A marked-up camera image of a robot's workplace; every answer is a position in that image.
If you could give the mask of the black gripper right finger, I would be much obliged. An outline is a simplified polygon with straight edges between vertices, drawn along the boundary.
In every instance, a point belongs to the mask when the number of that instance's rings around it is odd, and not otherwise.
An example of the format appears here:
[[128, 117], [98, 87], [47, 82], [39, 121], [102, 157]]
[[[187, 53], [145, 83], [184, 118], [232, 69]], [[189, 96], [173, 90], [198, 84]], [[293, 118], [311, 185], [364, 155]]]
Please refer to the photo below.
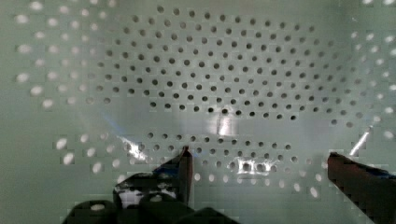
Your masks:
[[332, 152], [328, 178], [375, 224], [395, 224], [395, 175]]

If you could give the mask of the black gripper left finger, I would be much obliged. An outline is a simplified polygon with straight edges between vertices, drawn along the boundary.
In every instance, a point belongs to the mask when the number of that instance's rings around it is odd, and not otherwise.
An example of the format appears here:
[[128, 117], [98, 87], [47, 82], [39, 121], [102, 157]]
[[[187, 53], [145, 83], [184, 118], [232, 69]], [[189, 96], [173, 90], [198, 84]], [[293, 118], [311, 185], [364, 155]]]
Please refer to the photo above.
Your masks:
[[187, 203], [191, 193], [192, 155], [184, 146], [173, 159], [148, 173], [131, 175], [113, 189], [114, 204], [121, 209], [138, 206], [150, 194], [165, 194]]

